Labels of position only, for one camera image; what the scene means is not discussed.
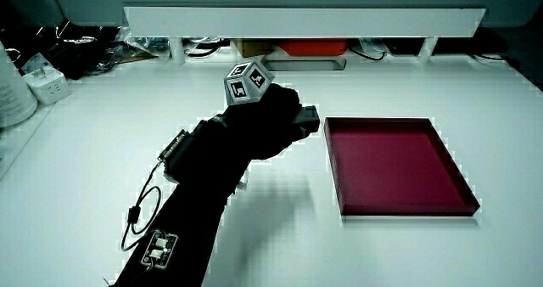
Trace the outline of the person's right hand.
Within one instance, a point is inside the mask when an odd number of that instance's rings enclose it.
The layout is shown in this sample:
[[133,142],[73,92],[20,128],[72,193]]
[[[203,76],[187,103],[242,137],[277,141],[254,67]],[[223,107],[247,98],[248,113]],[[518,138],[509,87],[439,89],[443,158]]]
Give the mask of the person's right hand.
[[281,153],[320,126],[316,107],[302,105],[294,89],[273,79],[262,63],[251,60],[235,64],[224,77],[227,108],[222,120],[259,160]]

